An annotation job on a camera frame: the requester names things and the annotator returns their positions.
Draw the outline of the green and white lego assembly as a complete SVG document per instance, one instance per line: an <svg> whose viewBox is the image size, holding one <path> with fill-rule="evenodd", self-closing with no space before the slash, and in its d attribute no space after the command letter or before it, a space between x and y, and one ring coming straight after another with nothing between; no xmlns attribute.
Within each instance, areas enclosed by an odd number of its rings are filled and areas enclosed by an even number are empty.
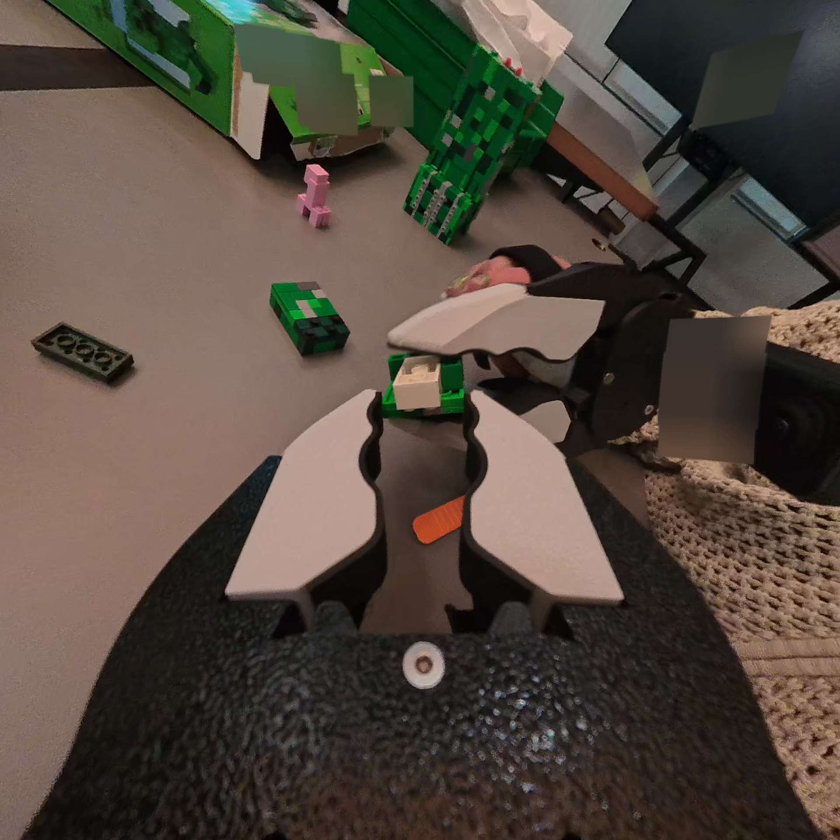
<svg viewBox="0 0 840 840"><path fill-rule="evenodd" d="M459 357L392 353L387 364L391 381L381 401L384 418L462 415L465 377Z"/></svg>

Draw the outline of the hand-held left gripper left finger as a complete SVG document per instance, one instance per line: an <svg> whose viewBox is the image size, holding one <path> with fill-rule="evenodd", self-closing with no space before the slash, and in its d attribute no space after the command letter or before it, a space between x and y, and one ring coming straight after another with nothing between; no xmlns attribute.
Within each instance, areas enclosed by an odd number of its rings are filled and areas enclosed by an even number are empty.
<svg viewBox="0 0 840 840"><path fill-rule="evenodd" d="M374 538L375 479L363 449L377 443L381 394L364 390L320 418L280 457L225 587L230 601L311 603L316 584Z"/></svg>

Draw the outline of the small lego creeper head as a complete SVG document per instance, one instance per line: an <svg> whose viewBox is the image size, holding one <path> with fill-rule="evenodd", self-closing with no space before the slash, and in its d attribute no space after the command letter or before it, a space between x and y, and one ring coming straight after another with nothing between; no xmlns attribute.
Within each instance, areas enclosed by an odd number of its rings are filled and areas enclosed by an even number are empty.
<svg viewBox="0 0 840 840"><path fill-rule="evenodd" d="M300 356L341 351L350 330L318 282L277 282L269 304Z"/></svg>

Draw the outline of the person's right hand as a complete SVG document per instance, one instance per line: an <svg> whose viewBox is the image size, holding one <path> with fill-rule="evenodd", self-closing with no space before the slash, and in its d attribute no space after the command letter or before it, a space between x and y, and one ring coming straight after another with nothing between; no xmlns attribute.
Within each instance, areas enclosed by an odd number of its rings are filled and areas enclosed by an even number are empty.
<svg viewBox="0 0 840 840"><path fill-rule="evenodd" d="M486 259L445 289L442 299L456 298L470 292L499 285L526 286L531 281L528 271L511 258L497 256Z"/></svg>

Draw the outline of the wood edged side table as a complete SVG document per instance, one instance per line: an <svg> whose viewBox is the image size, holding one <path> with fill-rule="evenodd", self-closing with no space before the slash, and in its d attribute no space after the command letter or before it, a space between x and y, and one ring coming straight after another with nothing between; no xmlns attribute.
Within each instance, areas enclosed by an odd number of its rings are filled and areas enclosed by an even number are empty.
<svg viewBox="0 0 840 840"><path fill-rule="evenodd" d="M681 276L688 281L707 255L661 214L644 155L616 106L579 70L559 65L549 83L563 103L536 165L560 181L560 202L604 237L604 249L637 266L687 262Z"/></svg>

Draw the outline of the white plastic bag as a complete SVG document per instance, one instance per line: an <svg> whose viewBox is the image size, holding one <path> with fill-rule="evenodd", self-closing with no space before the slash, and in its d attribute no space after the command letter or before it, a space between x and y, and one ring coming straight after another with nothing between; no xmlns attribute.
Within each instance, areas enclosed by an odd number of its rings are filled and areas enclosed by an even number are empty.
<svg viewBox="0 0 840 840"><path fill-rule="evenodd" d="M475 40L539 88L573 34L533 1L459 1Z"/></svg>

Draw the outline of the pink lego pig figure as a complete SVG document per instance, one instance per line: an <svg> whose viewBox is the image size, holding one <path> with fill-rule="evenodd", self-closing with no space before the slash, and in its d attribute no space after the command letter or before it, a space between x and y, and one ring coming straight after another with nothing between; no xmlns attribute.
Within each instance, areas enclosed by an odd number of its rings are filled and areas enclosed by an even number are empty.
<svg viewBox="0 0 840 840"><path fill-rule="evenodd" d="M297 196L297 211L312 227L325 228L331 218L329 173L320 164L308 164L303 180L306 191Z"/></svg>

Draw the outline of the orange brick separator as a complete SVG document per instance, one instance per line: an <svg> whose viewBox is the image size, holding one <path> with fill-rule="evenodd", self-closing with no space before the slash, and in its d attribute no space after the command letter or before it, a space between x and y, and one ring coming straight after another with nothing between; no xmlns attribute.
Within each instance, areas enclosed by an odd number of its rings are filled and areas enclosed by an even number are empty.
<svg viewBox="0 0 840 840"><path fill-rule="evenodd" d="M413 520L413 531L421 544L430 544L460 529L465 496L457 497Z"/></svg>

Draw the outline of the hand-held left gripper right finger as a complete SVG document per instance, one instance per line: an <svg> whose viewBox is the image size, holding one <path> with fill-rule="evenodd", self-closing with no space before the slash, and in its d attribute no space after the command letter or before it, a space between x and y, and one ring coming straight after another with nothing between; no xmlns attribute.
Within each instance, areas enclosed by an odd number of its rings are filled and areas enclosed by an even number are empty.
<svg viewBox="0 0 840 840"><path fill-rule="evenodd" d="M621 604L607 559L563 453L542 431L473 391L465 435L486 459L465 503L464 535L551 602Z"/></svg>

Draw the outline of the green lego set box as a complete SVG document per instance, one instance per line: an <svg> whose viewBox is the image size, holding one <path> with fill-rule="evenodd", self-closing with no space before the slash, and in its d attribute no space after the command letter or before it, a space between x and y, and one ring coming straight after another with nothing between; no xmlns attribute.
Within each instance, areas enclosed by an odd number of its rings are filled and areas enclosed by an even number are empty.
<svg viewBox="0 0 840 840"><path fill-rule="evenodd" d="M319 163L384 145L393 127L371 118L370 82L401 74L336 17L338 2L52 1L103 46L234 141L255 161L282 154ZM357 130L316 132L298 119L293 85L266 84L243 66L235 27L334 43L353 80Z"/></svg>

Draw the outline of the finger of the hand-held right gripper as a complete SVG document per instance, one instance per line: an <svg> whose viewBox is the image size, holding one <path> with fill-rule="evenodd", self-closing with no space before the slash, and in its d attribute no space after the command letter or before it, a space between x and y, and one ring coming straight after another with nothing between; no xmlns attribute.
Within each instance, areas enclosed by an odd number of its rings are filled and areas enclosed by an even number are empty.
<svg viewBox="0 0 840 840"><path fill-rule="evenodd" d="M595 333L604 301L538 297L503 284L441 300L388 332L389 346L437 356L528 351L551 362L573 358Z"/></svg>
<svg viewBox="0 0 840 840"><path fill-rule="evenodd" d="M559 445L565 440L571 417L556 386L530 378L496 378L481 381L476 389L530 424L551 443Z"/></svg>

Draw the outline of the dark green lego plate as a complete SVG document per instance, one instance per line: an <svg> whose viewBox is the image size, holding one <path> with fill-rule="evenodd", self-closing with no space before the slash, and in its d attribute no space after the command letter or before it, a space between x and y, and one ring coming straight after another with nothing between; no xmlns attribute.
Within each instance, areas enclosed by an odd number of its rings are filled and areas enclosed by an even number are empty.
<svg viewBox="0 0 840 840"><path fill-rule="evenodd" d="M65 322L31 339L31 344L47 359L105 385L113 385L134 366L131 352Z"/></svg>

